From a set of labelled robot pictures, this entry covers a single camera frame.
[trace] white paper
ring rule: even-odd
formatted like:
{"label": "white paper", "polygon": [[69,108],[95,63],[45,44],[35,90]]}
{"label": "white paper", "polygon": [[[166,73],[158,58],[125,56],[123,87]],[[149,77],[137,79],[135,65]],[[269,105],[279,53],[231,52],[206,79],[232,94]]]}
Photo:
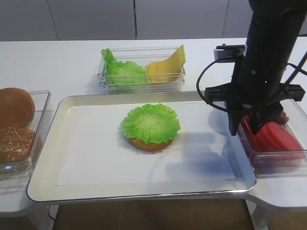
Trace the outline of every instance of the white paper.
{"label": "white paper", "polygon": [[164,104],[176,111],[181,130],[171,145],[155,153],[133,147],[120,129],[127,113],[142,104],[71,108],[63,127],[69,130],[67,155],[57,186],[235,178],[219,113],[202,102]]}

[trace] green lettuce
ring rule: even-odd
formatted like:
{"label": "green lettuce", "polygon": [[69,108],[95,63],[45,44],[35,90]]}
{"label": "green lettuce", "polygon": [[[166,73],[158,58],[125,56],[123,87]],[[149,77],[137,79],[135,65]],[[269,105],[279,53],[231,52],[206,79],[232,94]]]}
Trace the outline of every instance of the green lettuce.
{"label": "green lettuce", "polygon": [[146,83],[146,71],[142,66],[126,61],[117,62],[110,49],[103,49],[101,54],[104,57],[106,70],[105,76],[109,84],[130,84],[130,83]]}
{"label": "green lettuce", "polygon": [[167,143],[180,130],[177,114],[163,104],[146,104],[132,109],[122,121],[121,127],[128,138],[148,143]]}

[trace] wooden floor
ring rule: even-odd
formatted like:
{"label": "wooden floor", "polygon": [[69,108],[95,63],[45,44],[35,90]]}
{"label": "wooden floor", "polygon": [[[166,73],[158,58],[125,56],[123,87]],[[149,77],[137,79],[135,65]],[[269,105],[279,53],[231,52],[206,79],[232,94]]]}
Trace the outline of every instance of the wooden floor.
{"label": "wooden floor", "polygon": [[[0,218],[0,230],[36,228],[26,218]],[[193,199],[62,205],[56,230],[253,230],[253,227],[243,200]],[[307,213],[279,213],[269,224],[269,230],[307,230]]]}

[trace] white tray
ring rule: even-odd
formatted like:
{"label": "white tray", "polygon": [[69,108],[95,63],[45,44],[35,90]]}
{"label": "white tray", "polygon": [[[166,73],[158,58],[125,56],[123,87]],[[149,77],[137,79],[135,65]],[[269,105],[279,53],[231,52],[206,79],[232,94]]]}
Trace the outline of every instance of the white tray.
{"label": "white tray", "polygon": [[[120,122],[145,103],[172,107],[181,130],[154,154],[134,148]],[[74,96],[63,100],[27,188],[37,202],[243,192],[256,182],[227,114],[196,92]]]}

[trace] clear plastic container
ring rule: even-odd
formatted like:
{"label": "clear plastic container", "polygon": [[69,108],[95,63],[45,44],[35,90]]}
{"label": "clear plastic container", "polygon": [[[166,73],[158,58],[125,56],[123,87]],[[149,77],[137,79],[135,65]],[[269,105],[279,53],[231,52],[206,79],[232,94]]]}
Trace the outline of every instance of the clear plastic container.
{"label": "clear plastic container", "polygon": [[[176,50],[176,46],[171,47],[144,47],[144,48],[118,48],[110,49],[117,61],[132,61],[145,68],[148,64],[154,61],[163,61],[170,57]],[[161,91],[180,91],[184,84],[185,70],[181,69],[180,73],[169,74],[147,74],[140,75],[121,75],[121,76],[106,76],[107,66],[105,65],[103,56],[101,58],[99,68],[99,83],[101,89],[106,94],[130,93],[130,92],[161,92]],[[112,84],[112,77],[121,79],[147,79],[145,83],[125,83]],[[151,82],[150,79],[155,79],[159,82]]]}
{"label": "clear plastic container", "polygon": [[0,180],[30,176],[47,137],[52,116],[52,110],[48,108],[51,94],[49,91],[29,92],[29,94],[35,104],[34,119],[26,127],[35,132],[30,154],[23,161],[1,162]]}
{"label": "clear plastic container", "polygon": [[295,101],[285,100],[281,103],[289,117],[289,121],[283,127],[298,140],[303,150],[257,152],[246,135],[245,125],[241,123],[238,136],[251,164],[259,174],[288,173],[297,169],[307,169],[307,116]]}

